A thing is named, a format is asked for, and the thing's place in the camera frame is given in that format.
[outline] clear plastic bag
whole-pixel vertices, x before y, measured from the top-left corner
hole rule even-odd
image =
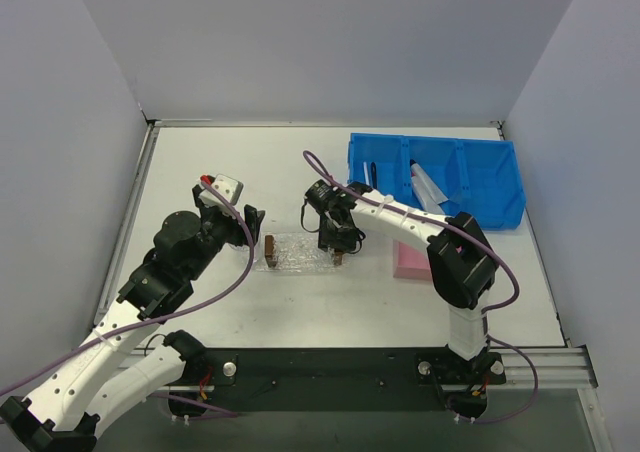
[[[265,259],[265,237],[274,238],[274,267],[269,267]],[[319,274],[340,270],[349,263],[349,255],[336,254],[333,250],[323,251],[318,248],[317,234],[306,232],[265,233],[262,245],[256,249],[258,256],[253,270],[258,272],[279,272],[293,274]]]

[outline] white object in bin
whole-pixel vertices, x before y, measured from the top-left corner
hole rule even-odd
[[[422,206],[422,210],[429,214],[446,215],[417,175],[411,176],[411,186],[413,187],[413,193],[416,194]]]
[[[436,204],[442,204],[449,200],[446,195],[440,190],[440,187],[436,185],[436,183],[431,180],[431,177],[424,171],[422,167],[418,163],[415,163],[411,166],[411,172],[413,172],[414,177],[418,177],[428,194],[431,198],[436,202]]]
[[[369,181],[369,167],[366,162],[363,162],[362,166],[364,167],[364,183],[371,186],[371,181]]]

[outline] blue plastic bin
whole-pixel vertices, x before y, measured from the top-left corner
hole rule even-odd
[[[349,180],[364,182],[363,162],[376,163],[378,190],[419,208],[410,160],[429,174],[449,201],[447,215],[472,214],[484,229],[514,229],[526,198],[513,144],[508,141],[352,134]]]

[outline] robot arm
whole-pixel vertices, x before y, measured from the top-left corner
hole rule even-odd
[[[206,348],[184,330],[170,333],[160,347],[121,374],[109,380],[95,395],[87,414],[99,417],[94,436],[160,387],[182,378],[187,366],[205,370]]]
[[[222,175],[203,176],[202,180],[213,184],[231,205],[237,203],[240,182]],[[67,361],[24,399],[11,397],[0,407],[0,417],[29,450],[92,450],[97,428],[101,433],[139,402],[143,398],[140,394],[182,375],[180,364],[184,360],[179,360],[175,350],[162,347],[158,354],[164,355],[154,355],[162,363],[160,367],[153,359],[143,361],[144,365],[137,365],[124,377],[107,382],[130,352],[158,329],[161,318],[176,312],[193,294],[191,281],[201,275],[222,247],[226,243],[246,243],[240,225],[214,194],[196,185],[193,196],[200,217],[181,211],[164,220],[154,237],[154,248],[83,342],[95,345]],[[245,220],[254,241],[263,218],[264,212],[245,206]],[[150,324],[121,330],[144,322]]]
[[[460,213],[455,218],[416,211],[383,196],[371,187],[353,182],[349,188],[380,204],[406,213],[422,214],[457,227],[489,246],[473,217]],[[401,215],[363,200],[319,180],[305,194],[305,201],[320,215],[319,247],[353,253],[366,237],[360,230],[374,230],[427,254],[438,294],[449,304],[449,348],[469,361],[487,346],[482,309],[486,291],[493,285],[497,265],[478,247],[457,234],[430,223]]]

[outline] white wall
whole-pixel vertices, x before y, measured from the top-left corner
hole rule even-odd
[[[574,0],[507,120],[560,317],[640,450],[640,0]]]
[[[148,117],[486,124],[571,0],[84,0]]]
[[[88,330],[145,128],[81,0],[0,0],[0,386]]]

